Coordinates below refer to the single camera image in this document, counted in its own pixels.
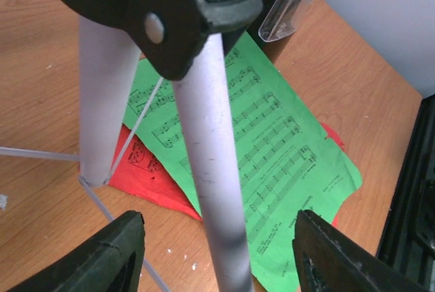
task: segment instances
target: silver metal tube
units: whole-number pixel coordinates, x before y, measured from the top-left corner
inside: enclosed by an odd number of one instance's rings
[[[220,34],[173,89],[220,291],[253,291]]]
[[[80,174],[105,184],[140,50],[127,33],[80,17]]]

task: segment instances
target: wooden surface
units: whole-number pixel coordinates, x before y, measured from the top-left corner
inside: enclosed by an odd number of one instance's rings
[[[0,12],[0,145],[78,153],[76,15],[58,0],[0,0]],[[360,169],[364,184],[338,227],[374,253],[420,95],[322,0],[276,65]],[[76,178],[75,163],[0,157],[0,194],[9,196],[0,211],[0,291],[106,224]],[[201,223],[110,187],[97,193],[114,215],[143,213],[146,257],[173,291],[217,290]],[[157,288],[144,274],[140,290]]]

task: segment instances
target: green paper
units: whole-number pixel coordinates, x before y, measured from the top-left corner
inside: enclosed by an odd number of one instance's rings
[[[309,208],[331,223],[362,178],[248,34],[225,64],[252,272],[268,291],[293,291],[296,213]],[[142,60],[124,118],[129,128],[157,80]],[[137,135],[201,213],[169,82],[163,82]]]

